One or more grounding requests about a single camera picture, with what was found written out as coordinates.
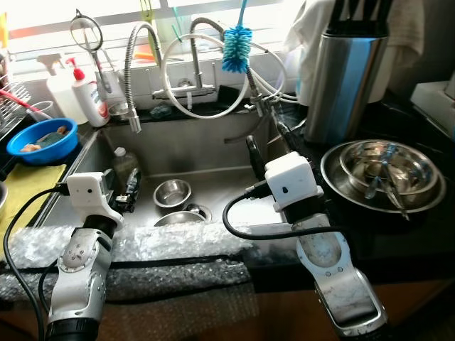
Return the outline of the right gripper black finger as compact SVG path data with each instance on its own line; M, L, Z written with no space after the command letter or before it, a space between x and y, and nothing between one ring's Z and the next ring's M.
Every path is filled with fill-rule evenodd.
M264 166L266 163L264 162L262 153L252 134L246 136L246 146L248 150L248 159L250 160L250 165L256 179L264 180Z
M303 155L303 153L300 151L300 135L296 133L295 130L289 128L283 122L276 123L276 126L277 132L279 132L282 140L287 145L287 150L289 150L289 152L295 152L299 155Z

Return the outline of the large shallow steel bowl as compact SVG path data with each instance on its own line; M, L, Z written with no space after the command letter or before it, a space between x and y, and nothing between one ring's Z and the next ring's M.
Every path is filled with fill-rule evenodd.
M342 198L353 202L355 205L360 205L360 207L366 207L383 213L400 213L395 205L390 202L390 199L387 198L386 192L378 193L373 199L368 200L364 198L362 192L358 192L357 188L354 188L354 186L348 182L348 176L339 165L338 157L341 155L341 149L352 142L354 141L332 147L324 156L322 156L321 173L327 185ZM439 171L436 166L435 168L438 180L432 188L416 195L400 195L401 201L407 209L407 214L428 210L429 208L436 207L436 205L442 201L446 192L446 183L441 171Z

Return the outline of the long steel utensil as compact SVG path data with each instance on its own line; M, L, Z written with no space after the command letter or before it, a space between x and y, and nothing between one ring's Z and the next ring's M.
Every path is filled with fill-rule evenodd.
M392 202L392 204L397 208L397 211L400 212L401 217L407 221L410 221L410 216L407 214L407 209L404 207L403 202L401 201L399 189L397 189L395 178L390 170L390 161L391 158L395 155L396 150L397 146L390 144L387 146L384 155L381 157L382 172L386 178L385 192L387 193L387 198L390 199L390 202Z

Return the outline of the clear plastic bottle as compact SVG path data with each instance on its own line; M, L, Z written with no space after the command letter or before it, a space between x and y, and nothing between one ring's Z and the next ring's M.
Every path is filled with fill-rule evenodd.
M139 157L124 147L117 147L114 150L112 165L117 176L119 190L126 189L128 179L134 169L141 169Z

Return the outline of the grey curved spout pipe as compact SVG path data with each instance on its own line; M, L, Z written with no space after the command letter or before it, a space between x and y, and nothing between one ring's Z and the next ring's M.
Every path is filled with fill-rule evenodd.
M256 124L253 124L253 126L248 127L246 130L244 130L244 132L242 132L241 134L238 134L238 136L228 137L228 139L223 139L223 143L225 145L227 145L227 144L234 144L234 143L244 141L247 136L253 136L254 133L261 130L261 126L266 126L266 124L273 122L273 121L274 120L272 117L265 117L265 116L260 117L259 120L257 120Z

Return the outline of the small steel bowl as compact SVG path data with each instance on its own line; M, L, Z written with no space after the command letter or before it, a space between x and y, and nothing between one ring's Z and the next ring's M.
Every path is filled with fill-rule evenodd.
M157 207L181 207L192 196L192 187L185 180L171 179L156 186L153 201Z

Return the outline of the clear bubble wrap sheet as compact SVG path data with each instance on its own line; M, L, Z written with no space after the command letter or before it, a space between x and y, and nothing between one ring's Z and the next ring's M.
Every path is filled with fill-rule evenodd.
M146 304L241 285L268 293L270 283L255 274L257 264L290 261L287 240L251 242L232 236L218 222L130 227L114 236L114 262L107 277L107 304Z

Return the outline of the small steel cup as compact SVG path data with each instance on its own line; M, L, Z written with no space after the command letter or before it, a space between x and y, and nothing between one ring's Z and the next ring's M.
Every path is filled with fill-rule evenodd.
M126 101L114 102L107 105L107 113L111 119L124 119L130 114L132 110Z

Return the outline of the blue plastic basin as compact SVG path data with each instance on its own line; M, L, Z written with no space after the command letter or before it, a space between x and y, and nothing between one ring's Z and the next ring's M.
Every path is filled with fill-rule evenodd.
M64 129L63 135L48 146L35 151L23 151L26 145L36 145L39 139L48 134L57 133ZM52 118L27 126L6 144L6 152L19 157L30 165L43 166L63 160L73 152L78 145L77 123L71 118Z

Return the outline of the yellow cloth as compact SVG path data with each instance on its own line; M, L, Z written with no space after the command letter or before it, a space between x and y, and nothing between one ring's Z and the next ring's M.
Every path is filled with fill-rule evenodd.
M42 190L54 188L62 178L68 166L26 166L17 163L9 173L4 185L9 191L6 201L0 205L0 243L6 230L9 229L10 221L29 198Z

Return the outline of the white soap bottle red pump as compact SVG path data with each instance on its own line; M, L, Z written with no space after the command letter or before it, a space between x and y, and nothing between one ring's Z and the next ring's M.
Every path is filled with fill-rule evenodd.
M65 64L72 66L74 82L72 91L77 98L81 112L87 118L87 122L93 127L105 126L110 120L107 104L100 95L97 81L90 79L82 69L77 66L74 58L65 59Z

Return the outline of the white spray bottle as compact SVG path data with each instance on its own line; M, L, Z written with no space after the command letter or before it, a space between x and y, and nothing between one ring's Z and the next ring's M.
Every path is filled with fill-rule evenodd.
M63 116L71 118L79 126L86 124L87 117L82 113L75 92L72 91L75 78L72 70L64 64L62 56L60 54L39 55L36 61L45 65L46 71L50 74L45 84Z

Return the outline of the blue bottle brush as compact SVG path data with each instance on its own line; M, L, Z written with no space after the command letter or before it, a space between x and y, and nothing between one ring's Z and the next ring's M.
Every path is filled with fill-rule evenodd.
M236 25L225 29L221 65L223 72L248 71L248 55L252 48L252 30L244 25L247 2L248 0L241 0Z

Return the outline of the white washing machine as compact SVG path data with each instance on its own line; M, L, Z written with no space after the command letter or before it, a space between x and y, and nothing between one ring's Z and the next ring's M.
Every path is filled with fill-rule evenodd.
M453 78L438 82L420 82L414 88L410 101L426 114L449 139L455 128L455 101Z

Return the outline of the green plastic utensil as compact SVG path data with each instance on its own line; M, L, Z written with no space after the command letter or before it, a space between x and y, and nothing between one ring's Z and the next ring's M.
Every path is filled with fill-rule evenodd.
M153 6L152 0L139 0L139 4L141 19L149 23L153 28L156 28L155 6Z

